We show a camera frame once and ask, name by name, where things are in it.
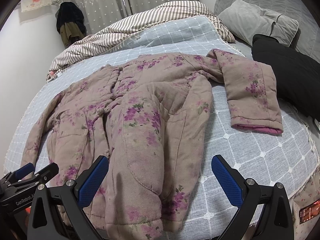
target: hanging clothes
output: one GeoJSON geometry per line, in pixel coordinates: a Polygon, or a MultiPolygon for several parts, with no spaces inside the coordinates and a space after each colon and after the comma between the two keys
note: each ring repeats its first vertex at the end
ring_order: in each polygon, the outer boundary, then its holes
{"type": "Polygon", "coordinates": [[[72,2],[63,2],[57,15],[57,31],[66,47],[86,35],[82,11],[72,2]]]}

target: bed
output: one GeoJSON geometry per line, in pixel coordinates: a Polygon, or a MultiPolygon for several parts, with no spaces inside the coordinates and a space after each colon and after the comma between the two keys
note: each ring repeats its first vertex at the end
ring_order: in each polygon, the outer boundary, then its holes
{"type": "MultiPolygon", "coordinates": [[[[50,100],[71,83],[90,75],[105,64],[119,65],[141,54],[183,52],[206,55],[210,49],[218,48],[250,57],[248,47],[243,42],[238,41],[232,45],[237,49],[219,37],[207,17],[195,16],[148,28],[124,40],[118,51],[74,64],[59,78],[44,85],[30,103],[12,138],[5,159],[5,172],[19,168],[24,145],[33,124],[50,100]]],[[[284,133],[273,136],[230,128],[224,86],[213,82],[212,93],[213,106],[205,132],[201,172],[191,195],[184,226],[177,233],[164,232],[160,239],[210,239],[220,235],[230,222],[236,208],[230,205],[212,174],[211,159],[216,154],[221,154],[245,178],[252,177],[261,185],[273,186],[278,181],[282,182],[289,198],[303,188],[319,167],[319,155],[310,143],[305,117],[290,104],[279,101],[284,133]]],[[[48,134],[43,137],[40,146],[37,171],[49,164],[46,150],[48,134]]],[[[257,209],[252,223],[258,221],[261,208],[257,209]]]]}

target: jacket sleeve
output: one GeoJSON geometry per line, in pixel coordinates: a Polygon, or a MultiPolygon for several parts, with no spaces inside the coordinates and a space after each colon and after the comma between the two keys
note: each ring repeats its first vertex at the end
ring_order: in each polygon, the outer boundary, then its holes
{"type": "Polygon", "coordinates": [[[38,121],[32,127],[22,154],[21,167],[27,163],[36,165],[42,135],[53,127],[54,111],[56,106],[61,102],[64,94],[65,91],[62,91],[51,100],[38,121]]]}
{"type": "Polygon", "coordinates": [[[276,77],[271,66],[219,49],[211,50],[207,57],[222,71],[231,127],[282,133],[276,77]]]}

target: metal screw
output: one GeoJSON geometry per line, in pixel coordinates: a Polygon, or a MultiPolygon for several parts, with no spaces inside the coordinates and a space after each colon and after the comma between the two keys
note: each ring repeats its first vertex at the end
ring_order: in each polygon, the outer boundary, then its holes
{"type": "Polygon", "coordinates": [[[44,189],[44,184],[40,184],[40,185],[38,186],[38,189],[39,189],[39,190],[43,190],[43,189],[44,189]]]}
{"type": "Polygon", "coordinates": [[[283,184],[281,182],[277,182],[276,185],[277,185],[278,188],[283,188],[283,184]]]}
{"type": "Polygon", "coordinates": [[[247,183],[248,183],[249,185],[253,185],[253,184],[254,184],[254,180],[253,180],[253,179],[247,179],[247,183]]]}
{"type": "Polygon", "coordinates": [[[75,183],[75,181],[73,179],[69,179],[66,184],[67,186],[72,186],[75,183]]]}

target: striped blanket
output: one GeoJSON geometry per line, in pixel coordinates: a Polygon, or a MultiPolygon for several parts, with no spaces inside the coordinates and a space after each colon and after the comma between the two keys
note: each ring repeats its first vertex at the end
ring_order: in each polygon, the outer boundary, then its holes
{"type": "Polygon", "coordinates": [[[207,16],[224,41],[235,42],[228,28],[203,3],[198,1],[166,2],[151,10],[126,17],[96,34],[75,42],[55,57],[47,74],[47,81],[57,78],[60,72],[76,62],[118,50],[120,48],[118,45],[122,41],[144,29],[198,15],[207,16]]]}

